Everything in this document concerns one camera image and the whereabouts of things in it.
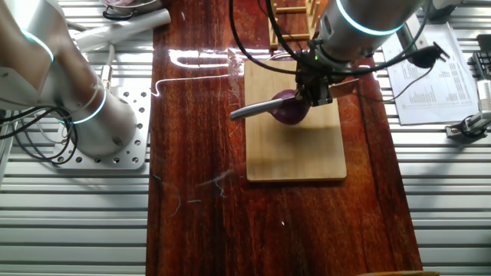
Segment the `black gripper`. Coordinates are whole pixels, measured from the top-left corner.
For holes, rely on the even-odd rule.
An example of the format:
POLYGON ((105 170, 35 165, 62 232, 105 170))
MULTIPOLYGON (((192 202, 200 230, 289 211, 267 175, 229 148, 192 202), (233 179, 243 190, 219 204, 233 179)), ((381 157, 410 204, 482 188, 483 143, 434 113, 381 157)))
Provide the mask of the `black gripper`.
POLYGON ((295 75, 295 98, 313 107, 331 104, 333 98, 330 88, 344 80, 344 76, 333 74, 332 68, 324 67, 313 57, 299 57, 295 75))

